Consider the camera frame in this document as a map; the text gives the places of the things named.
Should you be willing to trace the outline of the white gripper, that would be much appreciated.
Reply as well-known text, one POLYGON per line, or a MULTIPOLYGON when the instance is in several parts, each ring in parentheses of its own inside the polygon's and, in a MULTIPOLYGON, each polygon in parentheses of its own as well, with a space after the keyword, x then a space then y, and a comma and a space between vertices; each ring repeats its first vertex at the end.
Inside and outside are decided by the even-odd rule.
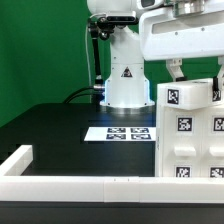
POLYGON ((171 7, 145 12, 139 35, 144 59, 167 60, 174 82, 187 80, 181 59, 219 56, 212 91, 224 89, 224 1, 206 1, 203 12, 181 17, 174 17, 171 7))

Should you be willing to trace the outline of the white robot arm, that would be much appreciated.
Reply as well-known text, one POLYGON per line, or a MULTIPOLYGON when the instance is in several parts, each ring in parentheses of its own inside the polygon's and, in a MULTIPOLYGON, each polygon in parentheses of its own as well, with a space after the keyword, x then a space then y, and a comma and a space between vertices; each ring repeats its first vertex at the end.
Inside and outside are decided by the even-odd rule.
POLYGON ((110 42, 111 74, 104 107, 140 109, 153 104, 146 61, 164 60, 175 82, 186 79, 186 58, 224 56, 224 0, 87 0, 93 44, 110 42))

